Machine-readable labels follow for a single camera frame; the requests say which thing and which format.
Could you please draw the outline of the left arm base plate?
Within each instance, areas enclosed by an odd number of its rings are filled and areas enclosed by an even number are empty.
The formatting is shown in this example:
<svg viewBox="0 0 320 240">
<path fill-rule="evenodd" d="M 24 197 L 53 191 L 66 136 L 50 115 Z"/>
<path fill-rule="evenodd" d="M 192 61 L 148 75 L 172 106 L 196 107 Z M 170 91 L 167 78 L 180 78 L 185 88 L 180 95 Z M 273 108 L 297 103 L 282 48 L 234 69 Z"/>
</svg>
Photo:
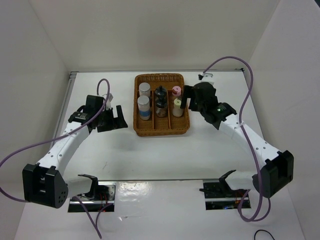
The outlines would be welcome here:
<svg viewBox="0 0 320 240">
<path fill-rule="evenodd" d="M 98 213 L 115 211 L 117 183 L 115 181 L 98 181 L 94 195 L 78 194 L 76 197 L 81 200 L 88 212 Z"/>
</svg>

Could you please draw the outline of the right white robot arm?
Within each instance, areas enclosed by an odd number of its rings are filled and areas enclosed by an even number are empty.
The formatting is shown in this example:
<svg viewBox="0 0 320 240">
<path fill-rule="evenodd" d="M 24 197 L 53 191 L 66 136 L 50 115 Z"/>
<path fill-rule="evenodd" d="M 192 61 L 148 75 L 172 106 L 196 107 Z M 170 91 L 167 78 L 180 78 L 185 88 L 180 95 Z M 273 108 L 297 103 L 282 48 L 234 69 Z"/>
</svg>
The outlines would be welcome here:
<svg viewBox="0 0 320 240">
<path fill-rule="evenodd" d="M 267 143 L 226 102 L 219 102 L 216 89 L 209 82 L 185 85 L 181 106 L 199 112 L 205 121 L 234 140 L 247 154 L 255 156 L 259 171 L 230 170 L 219 178 L 219 191 L 231 196 L 236 190 L 255 189 L 271 198 L 293 180 L 294 156 Z"/>
</svg>

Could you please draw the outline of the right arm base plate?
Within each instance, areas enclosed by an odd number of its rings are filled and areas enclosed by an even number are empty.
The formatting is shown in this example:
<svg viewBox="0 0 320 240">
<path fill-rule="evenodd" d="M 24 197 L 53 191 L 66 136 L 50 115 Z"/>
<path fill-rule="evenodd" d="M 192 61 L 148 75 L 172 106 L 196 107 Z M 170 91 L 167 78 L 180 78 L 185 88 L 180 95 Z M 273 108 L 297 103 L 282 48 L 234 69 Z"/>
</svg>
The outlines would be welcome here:
<svg viewBox="0 0 320 240">
<path fill-rule="evenodd" d="M 203 181 L 199 191 L 204 193 L 207 211 L 236 209 L 246 193 L 245 189 L 227 190 L 218 180 Z"/>
</svg>

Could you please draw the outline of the yellow-lid spice bottle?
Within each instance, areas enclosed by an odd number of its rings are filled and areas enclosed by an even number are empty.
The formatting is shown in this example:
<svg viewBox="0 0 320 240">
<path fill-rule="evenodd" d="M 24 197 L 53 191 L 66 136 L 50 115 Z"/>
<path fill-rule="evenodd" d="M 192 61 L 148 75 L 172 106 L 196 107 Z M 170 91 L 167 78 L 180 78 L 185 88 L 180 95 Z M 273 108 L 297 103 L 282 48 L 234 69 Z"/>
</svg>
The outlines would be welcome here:
<svg viewBox="0 0 320 240">
<path fill-rule="evenodd" d="M 173 101 L 173 109 L 172 109 L 172 115 L 174 117 L 181 117 L 183 115 L 184 109 L 181 108 L 182 100 L 180 98 L 176 98 Z"/>
</svg>

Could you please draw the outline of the black grinder bottle light contents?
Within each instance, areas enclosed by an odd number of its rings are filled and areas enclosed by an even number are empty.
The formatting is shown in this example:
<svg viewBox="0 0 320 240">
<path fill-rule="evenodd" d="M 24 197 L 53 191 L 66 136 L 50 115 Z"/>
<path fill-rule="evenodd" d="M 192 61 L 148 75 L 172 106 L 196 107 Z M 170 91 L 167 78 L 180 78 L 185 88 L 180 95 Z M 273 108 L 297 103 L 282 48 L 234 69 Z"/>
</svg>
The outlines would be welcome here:
<svg viewBox="0 0 320 240">
<path fill-rule="evenodd" d="M 167 98 L 167 90 L 165 87 L 160 85 L 154 91 L 156 101 L 164 101 Z"/>
</svg>

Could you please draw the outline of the black-lid bottle brown contents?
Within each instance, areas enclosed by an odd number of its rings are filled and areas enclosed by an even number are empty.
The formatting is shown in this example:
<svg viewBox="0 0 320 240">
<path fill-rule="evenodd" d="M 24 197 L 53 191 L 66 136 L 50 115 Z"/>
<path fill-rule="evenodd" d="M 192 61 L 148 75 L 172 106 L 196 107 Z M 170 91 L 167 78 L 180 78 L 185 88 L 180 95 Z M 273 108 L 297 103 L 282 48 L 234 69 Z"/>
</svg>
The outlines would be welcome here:
<svg viewBox="0 0 320 240">
<path fill-rule="evenodd" d="M 159 118 L 164 118 L 167 116 L 168 103 L 165 99 L 158 98 L 155 101 L 155 106 L 155 113 Z"/>
</svg>

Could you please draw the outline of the pink-lid spice bottle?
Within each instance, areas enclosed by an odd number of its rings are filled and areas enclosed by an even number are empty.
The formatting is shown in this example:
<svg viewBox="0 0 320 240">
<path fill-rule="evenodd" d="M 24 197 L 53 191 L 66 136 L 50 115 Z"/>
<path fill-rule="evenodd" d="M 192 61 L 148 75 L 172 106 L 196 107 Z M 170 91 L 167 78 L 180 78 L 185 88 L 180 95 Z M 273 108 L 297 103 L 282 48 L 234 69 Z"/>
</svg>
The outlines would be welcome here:
<svg viewBox="0 0 320 240">
<path fill-rule="evenodd" d="M 182 95 L 182 89 L 180 86 L 174 86 L 171 92 L 171 99 L 174 101 Z"/>
</svg>

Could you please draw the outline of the silver-lid bottle blue label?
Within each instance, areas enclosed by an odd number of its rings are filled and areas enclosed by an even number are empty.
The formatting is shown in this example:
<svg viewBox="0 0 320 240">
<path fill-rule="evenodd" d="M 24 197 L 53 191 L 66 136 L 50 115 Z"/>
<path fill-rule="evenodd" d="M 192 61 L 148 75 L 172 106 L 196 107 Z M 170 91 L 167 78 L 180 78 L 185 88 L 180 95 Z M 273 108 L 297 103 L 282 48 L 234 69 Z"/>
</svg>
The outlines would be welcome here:
<svg viewBox="0 0 320 240">
<path fill-rule="evenodd" d="M 138 86 L 138 92 L 139 92 L 139 96 L 147 96 L 148 98 L 150 98 L 151 96 L 151 86 L 149 83 L 147 82 L 142 82 L 139 86 Z"/>
<path fill-rule="evenodd" d="M 137 99 L 138 112 L 142 120 L 147 121 L 150 119 L 150 99 L 146 95 L 139 96 Z"/>
</svg>

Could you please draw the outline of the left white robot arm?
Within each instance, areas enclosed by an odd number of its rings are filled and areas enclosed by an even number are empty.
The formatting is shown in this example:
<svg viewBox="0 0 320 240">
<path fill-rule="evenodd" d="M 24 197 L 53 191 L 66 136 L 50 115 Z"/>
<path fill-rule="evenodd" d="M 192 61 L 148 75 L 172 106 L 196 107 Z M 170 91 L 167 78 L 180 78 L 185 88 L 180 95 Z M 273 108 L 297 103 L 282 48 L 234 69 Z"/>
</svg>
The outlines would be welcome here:
<svg viewBox="0 0 320 240">
<path fill-rule="evenodd" d="M 24 199 L 58 209 L 75 196 L 83 195 L 88 200 L 97 198 L 100 188 L 96 176 L 82 173 L 65 181 L 63 175 L 71 158 L 93 130 L 100 133 L 128 127 L 121 105 L 116 106 L 116 113 L 114 116 L 109 100 L 88 95 L 85 105 L 69 117 L 63 135 L 54 141 L 48 153 L 22 170 Z"/>
</svg>

